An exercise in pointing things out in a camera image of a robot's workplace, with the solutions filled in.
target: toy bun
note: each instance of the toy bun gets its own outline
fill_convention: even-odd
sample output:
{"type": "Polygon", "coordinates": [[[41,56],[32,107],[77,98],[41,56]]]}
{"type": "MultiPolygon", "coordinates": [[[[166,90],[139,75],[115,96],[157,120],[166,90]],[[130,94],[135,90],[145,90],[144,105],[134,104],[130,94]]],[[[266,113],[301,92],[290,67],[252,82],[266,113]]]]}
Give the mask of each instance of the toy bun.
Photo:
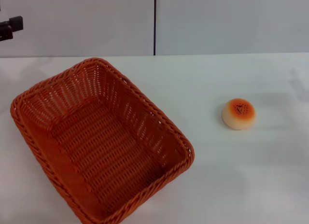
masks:
{"type": "Polygon", "coordinates": [[[223,108],[222,119],[232,129],[248,129],[255,123],[255,109],[244,99],[232,99],[223,108]]]}

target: black bracket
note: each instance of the black bracket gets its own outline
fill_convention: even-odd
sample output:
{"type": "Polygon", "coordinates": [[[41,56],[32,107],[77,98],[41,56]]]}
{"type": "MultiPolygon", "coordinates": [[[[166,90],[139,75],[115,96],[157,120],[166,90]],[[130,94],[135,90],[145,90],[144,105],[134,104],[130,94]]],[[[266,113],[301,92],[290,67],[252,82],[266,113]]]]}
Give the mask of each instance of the black bracket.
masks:
{"type": "Polygon", "coordinates": [[[13,32],[23,29],[24,23],[21,16],[10,18],[9,21],[0,22],[0,42],[13,39],[13,32]]]}

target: orange wicker basket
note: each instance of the orange wicker basket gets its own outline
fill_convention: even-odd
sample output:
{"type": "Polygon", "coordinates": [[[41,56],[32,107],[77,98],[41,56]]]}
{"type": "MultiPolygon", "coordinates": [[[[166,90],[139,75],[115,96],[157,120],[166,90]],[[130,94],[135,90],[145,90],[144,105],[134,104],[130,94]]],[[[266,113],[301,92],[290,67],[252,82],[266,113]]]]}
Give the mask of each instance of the orange wicker basket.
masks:
{"type": "Polygon", "coordinates": [[[121,222],[194,160],[181,131],[100,58],[34,85],[11,115],[84,224],[121,222]]]}

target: orange bun top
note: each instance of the orange bun top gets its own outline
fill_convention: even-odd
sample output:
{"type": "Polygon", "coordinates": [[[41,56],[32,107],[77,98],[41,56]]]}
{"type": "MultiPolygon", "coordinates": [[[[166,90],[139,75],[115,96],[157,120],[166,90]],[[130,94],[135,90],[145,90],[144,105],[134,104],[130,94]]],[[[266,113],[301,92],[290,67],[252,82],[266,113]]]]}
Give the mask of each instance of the orange bun top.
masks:
{"type": "Polygon", "coordinates": [[[241,98],[235,98],[229,101],[228,108],[231,115],[235,118],[248,120],[255,117],[255,109],[253,105],[241,98]]]}

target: white wall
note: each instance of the white wall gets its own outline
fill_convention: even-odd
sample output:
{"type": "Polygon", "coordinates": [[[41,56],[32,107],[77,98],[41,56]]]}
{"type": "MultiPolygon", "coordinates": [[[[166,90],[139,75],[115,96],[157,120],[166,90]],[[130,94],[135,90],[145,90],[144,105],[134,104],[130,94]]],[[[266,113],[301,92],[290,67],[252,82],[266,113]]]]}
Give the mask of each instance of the white wall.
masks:
{"type": "Polygon", "coordinates": [[[308,52],[309,0],[157,0],[157,55],[308,52]]]}
{"type": "Polygon", "coordinates": [[[153,54],[154,0],[0,0],[0,21],[24,30],[0,42],[0,56],[153,54]]]}

